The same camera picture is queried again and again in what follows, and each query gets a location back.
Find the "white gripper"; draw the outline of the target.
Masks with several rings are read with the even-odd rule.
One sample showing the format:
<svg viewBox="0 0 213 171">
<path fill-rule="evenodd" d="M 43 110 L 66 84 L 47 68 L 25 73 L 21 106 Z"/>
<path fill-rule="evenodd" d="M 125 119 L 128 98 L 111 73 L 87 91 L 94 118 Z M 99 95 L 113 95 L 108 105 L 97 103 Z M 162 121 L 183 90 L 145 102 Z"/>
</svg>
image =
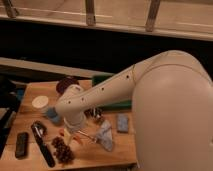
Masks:
<svg viewBox="0 0 213 171">
<path fill-rule="evenodd" d="M 64 130 L 64 142 L 66 145 L 69 145 L 73 139 L 73 133 L 81 130 L 82 128 L 85 127 L 86 125 L 86 118 L 83 117 L 79 123 L 70 123 L 67 119 L 64 119 L 64 125 L 65 125 L 65 130 Z"/>
</svg>

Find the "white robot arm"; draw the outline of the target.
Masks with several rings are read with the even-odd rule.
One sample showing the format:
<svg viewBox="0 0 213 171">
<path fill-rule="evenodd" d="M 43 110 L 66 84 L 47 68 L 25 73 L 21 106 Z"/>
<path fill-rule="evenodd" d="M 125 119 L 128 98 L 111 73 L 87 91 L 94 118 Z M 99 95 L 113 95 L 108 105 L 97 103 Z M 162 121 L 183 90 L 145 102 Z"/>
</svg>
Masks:
<svg viewBox="0 0 213 171">
<path fill-rule="evenodd" d="M 213 80 L 192 55 L 170 50 L 58 100 L 68 127 L 85 109 L 130 99 L 143 171 L 213 171 Z"/>
</svg>

